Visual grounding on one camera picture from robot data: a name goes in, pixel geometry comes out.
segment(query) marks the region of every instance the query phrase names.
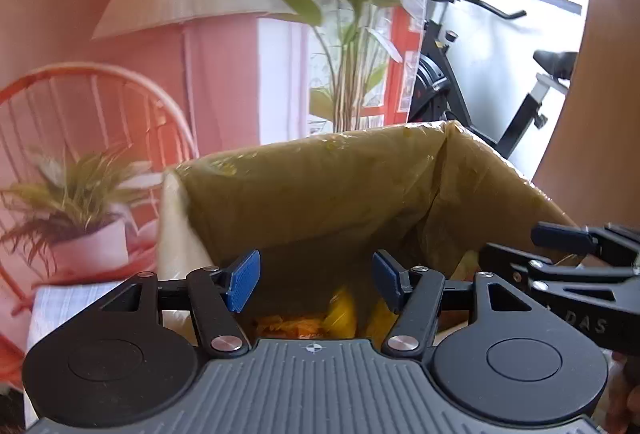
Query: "black circular mount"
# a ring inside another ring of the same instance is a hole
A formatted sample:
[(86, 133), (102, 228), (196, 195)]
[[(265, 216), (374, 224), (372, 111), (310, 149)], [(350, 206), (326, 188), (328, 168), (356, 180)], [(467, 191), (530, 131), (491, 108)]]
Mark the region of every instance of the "black circular mount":
[(75, 427), (124, 425), (183, 395), (198, 368), (193, 346), (136, 315), (88, 314), (33, 346), (22, 378), (38, 416)]
[(431, 373), (465, 409), (501, 423), (552, 424), (590, 413), (607, 380), (599, 348), (532, 303), (530, 311), (485, 309), (437, 347)]

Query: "blue gripper pad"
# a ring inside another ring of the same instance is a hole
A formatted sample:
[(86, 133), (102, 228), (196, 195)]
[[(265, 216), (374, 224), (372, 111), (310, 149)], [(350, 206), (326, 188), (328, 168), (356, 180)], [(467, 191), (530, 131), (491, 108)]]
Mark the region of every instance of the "blue gripper pad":
[(240, 257), (226, 270), (230, 273), (229, 289), (223, 295), (226, 308), (232, 313), (239, 313), (254, 291), (260, 278), (260, 253), (253, 250), (245, 257)]
[(381, 249), (373, 254), (373, 283), (390, 311), (402, 311), (407, 293), (411, 292), (407, 270), (388, 252)]

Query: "exercise bike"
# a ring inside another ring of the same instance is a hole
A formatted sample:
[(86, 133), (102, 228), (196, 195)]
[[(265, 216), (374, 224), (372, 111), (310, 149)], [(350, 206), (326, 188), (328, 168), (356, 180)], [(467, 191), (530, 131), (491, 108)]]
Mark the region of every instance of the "exercise bike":
[[(520, 104), (507, 130), (495, 141), (474, 127), (465, 99), (460, 90), (456, 75), (453, 72), (447, 51), (458, 36), (452, 31), (445, 31), (444, 40), (440, 40), (442, 20), (449, 4), (465, 1), (480, 6), (503, 20), (516, 20), (527, 15), (525, 10), (507, 14), (482, 0), (429, 0), (431, 15), (424, 25), (424, 38), (418, 61), (418, 71), (414, 86), (414, 95), (408, 120), (440, 121), (457, 120), (479, 138), (493, 147), (501, 156), (508, 159), (527, 129), (533, 123), (538, 129), (544, 127), (547, 118), (540, 113), (542, 101), (552, 88), (566, 95), (568, 86), (559, 80), (569, 80), (573, 72), (577, 52), (536, 51), (533, 59), (542, 66), (546, 74), (536, 75), (536, 84)], [(436, 7), (440, 17), (435, 19)]]

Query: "orange chair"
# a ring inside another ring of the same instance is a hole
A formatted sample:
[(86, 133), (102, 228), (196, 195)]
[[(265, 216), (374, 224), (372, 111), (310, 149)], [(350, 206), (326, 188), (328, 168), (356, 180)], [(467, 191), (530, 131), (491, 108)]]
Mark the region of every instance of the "orange chair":
[(14, 344), (0, 337), (0, 382), (6, 382), (16, 388), (22, 387), (20, 369), (23, 357)]
[[(88, 62), (47, 65), (0, 91), (0, 187), (38, 179), (28, 161), (31, 147), (58, 159), (65, 151), (77, 159), (123, 149), (131, 160), (149, 161), (156, 180), (167, 166), (198, 155), (184, 114), (160, 86), (123, 67)], [(158, 195), (150, 189), (148, 200), (133, 209), (138, 226), (158, 217)], [(0, 208), (0, 231), (18, 219)], [(0, 293), (28, 303), (35, 285), (61, 283), (55, 269), (49, 254), (29, 261), (20, 249), (0, 248)]]

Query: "garbage bag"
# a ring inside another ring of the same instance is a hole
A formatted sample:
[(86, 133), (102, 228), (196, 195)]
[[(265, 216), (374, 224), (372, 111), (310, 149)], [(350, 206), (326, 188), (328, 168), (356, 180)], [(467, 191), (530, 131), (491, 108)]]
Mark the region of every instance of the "garbage bag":
[(537, 221), (573, 224), (457, 123), (316, 135), (169, 172), (158, 274), (185, 277), (258, 249), (260, 282), (241, 324), (323, 313), (345, 286), (364, 326), (379, 300), (370, 275), (375, 250), (445, 276), (487, 242), (559, 260), (531, 243)]

